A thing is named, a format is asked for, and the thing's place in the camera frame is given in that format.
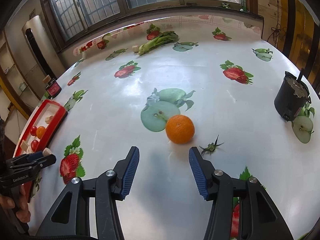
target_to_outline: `red tray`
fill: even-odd
[[[32,126],[44,126],[46,127],[45,132],[42,138],[39,140],[38,146],[35,152],[43,151],[50,143],[51,139],[53,138],[55,132],[59,128],[63,119],[67,116],[68,112],[65,108],[57,102],[51,100],[44,100],[41,106],[36,111],[35,115],[32,117],[30,123],[28,124],[25,132],[23,133],[20,141],[18,142],[18,147],[16,148],[15,156],[19,156],[23,153],[26,153],[21,149],[22,140],[25,140],[29,145],[31,145],[31,141],[34,139],[39,140],[36,136],[32,136],[30,134],[30,129]],[[50,124],[46,124],[44,119],[50,115],[53,115],[53,118]],[[26,195],[30,196],[30,191],[32,187],[32,181],[25,183],[24,185]]]

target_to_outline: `electrical wire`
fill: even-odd
[[[275,44],[275,47],[278,48],[278,37],[281,31],[281,25],[279,23],[279,0],[277,0],[277,25],[276,27],[271,27],[272,33],[270,34],[269,38],[267,39],[267,42],[269,41],[270,37],[272,36],[273,42]]]
[[[17,109],[16,109],[16,113],[17,113],[18,129],[19,129],[19,137],[18,138],[20,138],[21,132],[20,132],[19,117],[18,117],[18,110]]]

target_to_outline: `human hand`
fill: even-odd
[[[26,192],[24,190],[23,185],[20,185],[19,189],[21,193],[19,197],[20,209],[16,212],[16,216],[22,223],[28,223],[30,222],[31,214],[28,207]],[[15,207],[15,204],[12,198],[2,196],[2,195],[0,195],[0,205],[2,206],[3,209],[12,209]]]

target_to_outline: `small orange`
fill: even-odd
[[[37,131],[36,131],[36,135],[39,139],[42,138],[43,134],[45,132],[45,127],[44,126],[39,126]]]
[[[191,140],[195,134],[195,127],[189,117],[178,114],[169,118],[165,131],[172,142],[182,144]]]

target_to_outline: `lettuce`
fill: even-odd
[[[148,53],[150,50],[155,49],[161,45],[170,43],[170,42],[176,42],[178,41],[178,35],[174,31],[164,32],[161,33],[159,36],[154,38],[151,41],[148,41],[145,44],[142,44],[139,47],[139,55],[143,55],[145,53]]]

